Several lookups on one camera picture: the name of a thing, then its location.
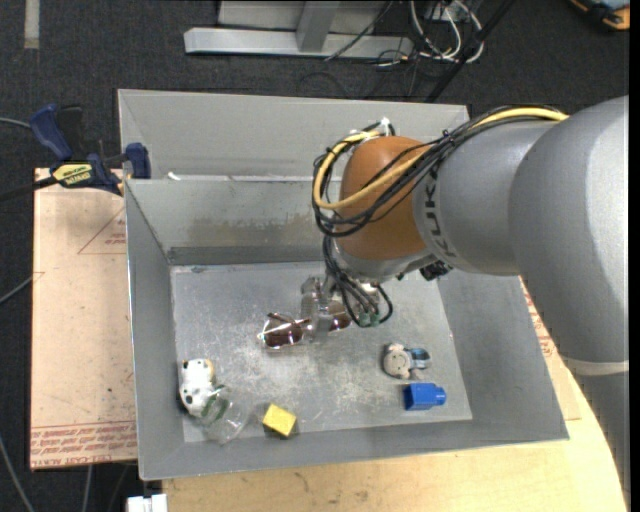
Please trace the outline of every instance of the white cable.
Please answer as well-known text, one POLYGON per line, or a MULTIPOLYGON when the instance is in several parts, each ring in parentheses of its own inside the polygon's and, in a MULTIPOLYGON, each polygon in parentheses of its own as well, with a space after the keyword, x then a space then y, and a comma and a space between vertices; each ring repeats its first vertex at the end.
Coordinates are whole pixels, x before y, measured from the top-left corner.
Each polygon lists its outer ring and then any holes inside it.
POLYGON ((27 508, 29 512, 35 512, 33 505, 29 501, 29 498, 27 498, 27 495, 24 493, 24 489, 20 484, 20 480, 18 480, 18 475, 16 475, 16 472, 13 469, 13 465, 11 464, 11 460, 9 459, 9 454, 7 453, 7 449, 4 446, 4 441, 2 440, 2 435, 0 435, 0 451, 2 452, 2 458, 4 459, 4 463, 6 464, 7 469, 9 470, 9 475, 11 476, 11 480, 13 481, 13 485, 15 485, 16 490, 18 491, 18 494, 20 494, 20 497, 22 498, 22 503, 24 503, 24 506, 27 508))
MULTIPOLYGON (((482 24, 480 23, 480 20, 478 19, 478 17, 473 13, 473 11, 471 9, 469 9, 460 0, 455 0, 454 3, 456 5, 458 5, 458 6, 460 6, 467 13, 469 18, 471 18, 471 22, 476 26, 476 30, 478 32, 480 32, 482 30, 482 24)), ((480 44, 480 48, 478 48, 478 52, 473 57, 469 57, 467 59, 467 64, 469 64, 470 62, 474 62, 474 61, 478 60, 480 58, 480 56, 482 55, 482 52, 484 52, 484 41, 482 41, 482 43, 480 44)))
MULTIPOLYGON (((467 16, 469 16, 469 19, 471 20, 471 22, 476 27, 476 30, 478 30, 478 31, 482 30, 482 24, 480 23, 480 20, 478 20, 478 17, 473 13, 473 11, 471 9, 469 9, 460 0, 455 0, 453 2, 453 4, 457 5, 458 7, 460 7, 461 9, 463 9, 467 13, 467 16)), ((433 7, 433 9, 437 9, 438 5, 439 5, 439 3, 436 4, 433 7)), ((411 21, 412 21, 414 27, 420 33, 420 35, 424 39, 424 42, 427 43, 427 45, 429 46, 429 48, 431 48, 431 51, 433 52, 433 54, 432 53, 428 53, 428 52, 420 52, 420 56, 421 57, 426 57, 428 59, 442 60, 442 61, 445 61, 445 62, 456 62, 458 60, 456 58, 456 56, 458 55, 458 53, 462 49, 462 36, 460 35, 460 31, 458 30, 458 27, 457 27, 455 21, 451 17, 451 13, 449 12, 449 9, 445 8, 444 12, 447 15, 447 18, 449 18, 449 24, 453 28, 455 36, 456 36, 456 49, 453 50, 453 51, 449 50, 449 51, 446 51, 446 52, 442 52, 439 48, 436 48, 435 45, 431 42, 431 40, 424 33, 424 30, 422 29, 422 26, 420 25, 420 22, 418 20, 418 15, 416 13, 416 6, 415 6, 415 1, 414 0, 411 0, 409 2, 409 11, 411 13, 411 21)), ((484 52, 484 41, 480 44, 480 48, 478 48, 478 51, 476 52, 476 54, 467 59, 466 64, 470 64, 470 63, 475 62, 476 60, 478 60, 483 52, 484 52)))

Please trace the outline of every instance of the gray carpet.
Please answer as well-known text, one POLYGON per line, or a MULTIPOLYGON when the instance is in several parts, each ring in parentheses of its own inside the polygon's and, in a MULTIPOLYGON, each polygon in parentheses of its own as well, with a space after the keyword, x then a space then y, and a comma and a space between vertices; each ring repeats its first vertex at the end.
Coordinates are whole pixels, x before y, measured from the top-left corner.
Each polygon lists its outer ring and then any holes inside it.
MULTIPOLYGON (((118 88, 421 101, 442 72, 424 64, 381 73, 353 61, 251 56, 186 56, 182 34, 214 21, 214 2, 41 0, 40 50, 23 49, 24 1, 0 3, 0 116, 26 120, 46 103, 79 104, 86 136, 119 149, 118 88)), ((406 2, 393 10, 404 25, 406 2)), ((486 21, 499 4, 484 0, 486 21)), ((474 114, 507 103, 551 103, 573 113, 628 94, 629 33, 589 24, 565 0, 517 2, 492 34, 485 55, 468 65, 440 103, 474 114)), ((29 131, 0 124, 0 192, 32 179, 52 155, 29 131)), ((32 270, 33 201, 0 203, 0 296, 32 270)), ((31 473, 27 466, 30 287, 0 305, 0 433, 37 511, 79 511, 86 469, 31 473)), ((107 508, 122 466, 96 466, 89 510, 107 508)), ((122 496, 141 492, 136 471, 122 496)), ((24 510, 0 462, 0 512, 24 510)))

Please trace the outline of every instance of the metal stand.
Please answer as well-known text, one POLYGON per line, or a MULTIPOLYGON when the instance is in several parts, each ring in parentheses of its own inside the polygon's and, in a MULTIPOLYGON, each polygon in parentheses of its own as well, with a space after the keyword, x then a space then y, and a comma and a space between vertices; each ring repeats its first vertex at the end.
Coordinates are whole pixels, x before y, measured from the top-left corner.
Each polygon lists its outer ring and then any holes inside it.
MULTIPOLYGON (((332 34, 340 2, 304 2, 295 31, 235 28, 192 28, 184 34, 187 53, 241 53, 329 57, 353 41, 355 34, 332 34)), ((404 53, 412 43, 394 36, 363 36, 341 57, 375 59, 389 49, 404 53)))

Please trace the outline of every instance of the white toy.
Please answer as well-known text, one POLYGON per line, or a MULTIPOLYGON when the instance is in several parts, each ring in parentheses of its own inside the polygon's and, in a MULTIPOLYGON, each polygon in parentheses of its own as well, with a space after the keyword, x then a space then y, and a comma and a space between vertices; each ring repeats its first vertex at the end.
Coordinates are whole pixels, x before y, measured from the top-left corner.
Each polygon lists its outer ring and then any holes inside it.
POLYGON ((180 399, 189 414, 202 417, 207 404, 219 390, 213 384, 215 370, 209 359, 191 359, 180 365, 180 399))

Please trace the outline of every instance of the sunglasses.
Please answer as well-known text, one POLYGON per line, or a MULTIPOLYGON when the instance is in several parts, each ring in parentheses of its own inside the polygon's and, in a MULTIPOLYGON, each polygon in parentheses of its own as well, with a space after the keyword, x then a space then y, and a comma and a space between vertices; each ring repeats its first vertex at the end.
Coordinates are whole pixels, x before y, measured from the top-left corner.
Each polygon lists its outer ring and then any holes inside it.
MULTIPOLYGON (((340 302, 331 301, 328 313, 333 317, 329 332, 339 331, 351 324, 351 317, 340 302)), ((292 316, 282 313, 268 313, 267 316, 269 320, 264 324, 262 332, 258 334, 258 338, 267 348, 279 349, 297 345, 305 333, 311 329, 311 318, 295 320, 292 316)))
POLYGON ((268 348, 279 349, 287 345, 297 345, 302 340, 305 331, 311 323, 311 318, 295 320, 289 315, 281 313, 267 314, 262 332, 258 334, 268 348))

